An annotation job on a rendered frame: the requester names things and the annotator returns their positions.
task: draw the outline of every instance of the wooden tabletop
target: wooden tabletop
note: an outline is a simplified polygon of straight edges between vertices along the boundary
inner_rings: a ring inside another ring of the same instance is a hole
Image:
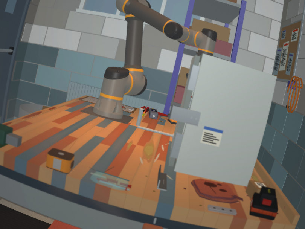
[[[199,197],[191,185],[199,177],[177,173],[168,165],[171,137],[137,128],[138,109],[130,114],[133,119],[128,124],[83,113],[84,108],[94,106],[82,101],[85,97],[5,123],[13,128],[14,134],[22,136],[22,144],[1,147],[0,165],[96,201],[183,223],[217,229],[295,228],[280,206],[273,221],[251,216],[251,200],[244,186],[228,184],[243,199],[237,203]],[[141,126],[171,134],[176,127],[164,117],[150,119],[148,113],[142,117]],[[151,161],[144,156],[148,144],[154,146]],[[51,148],[75,155],[70,173],[46,167]],[[167,191],[157,189],[160,165],[168,175]],[[129,180],[130,191],[96,184],[90,179],[94,171]],[[255,169],[253,175],[263,181]],[[208,211],[208,205],[235,209],[237,215]]]

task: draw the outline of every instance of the coiled orange cord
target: coiled orange cord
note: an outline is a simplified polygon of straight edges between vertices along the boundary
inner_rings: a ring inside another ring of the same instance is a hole
[[[301,88],[303,88],[302,78],[297,77],[297,76],[292,77],[292,79],[290,81],[290,85],[287,89],[287,92],[289,91],[287,110],[290,113],[293,113],[296,108],[297,102],[299,100]]]

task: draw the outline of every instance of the sheet of paper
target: sheet of paper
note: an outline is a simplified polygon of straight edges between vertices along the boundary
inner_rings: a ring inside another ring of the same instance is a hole
[[[286,30],[284,30],[284,31],[282,32],[282,38],[281,38],[281,40],[285,39],[285,37],[286,37]]]
[[[293,60],[293,53],[289,53],[289,58],[288,58],[288,64],[286,68],[286,75],[290,75],[291,71],[291,66],[292,66],[292,60]]]
[[[284,71],[286,68],[288,47],[289,47],[289,41],[284,43],[284,45],[283,45],[282,58],[281,58],[281,64],[280,64],[279,71]]]
[[[298,35],[299,35],[299,29],[292,30],[291,42],[297,41]]]
[[[275,75],[275,76],[277,76],[278,72],[279,72],[279,63],[280,63],[280,60],[281,60],[282,49],[283,48],[278,48],[276,50],[275,62],[274,62],[274,67],[273,67],[273,72],[272,72],[272,74]]]

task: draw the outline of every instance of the black floor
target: black floor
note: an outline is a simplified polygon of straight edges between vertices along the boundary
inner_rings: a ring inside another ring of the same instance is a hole
[[[1,229],[48,229],[51,224],[0,204]]]

